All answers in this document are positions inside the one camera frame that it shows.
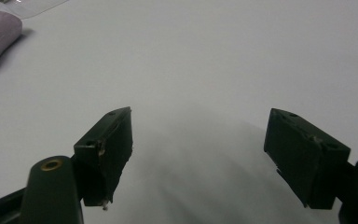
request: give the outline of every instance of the white surface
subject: white surface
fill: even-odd
[[[107,111],[134,151],[85,223],[337,223],[304,209],[263,152],[272,107],[358,161],[358,1],[68,1],[0,59],[0,197]]]

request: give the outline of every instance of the plastic bag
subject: plastic bag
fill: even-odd
[[[11,13],[20,19],[36,16],[67,0],[0,0],[0,11]]]

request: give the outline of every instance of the transparent plastic wrapper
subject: transparent plastic wrapper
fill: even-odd
[[[0,0],[0,11],[13,14],[20,19],[36,16],[67,0]]]

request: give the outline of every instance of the table surface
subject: table surface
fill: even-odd
[[[358,161],[358,1],[68,1],[0,58],[0,197],[106,112],[134,149],[85,223],[338,223],[303,208],[263,152],[272,107]]]

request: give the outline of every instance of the clear plastic bag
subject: clear plastic bag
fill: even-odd
[[[11,13],[20,19],[36,16],[67,0],[0,0],[0,11]]]

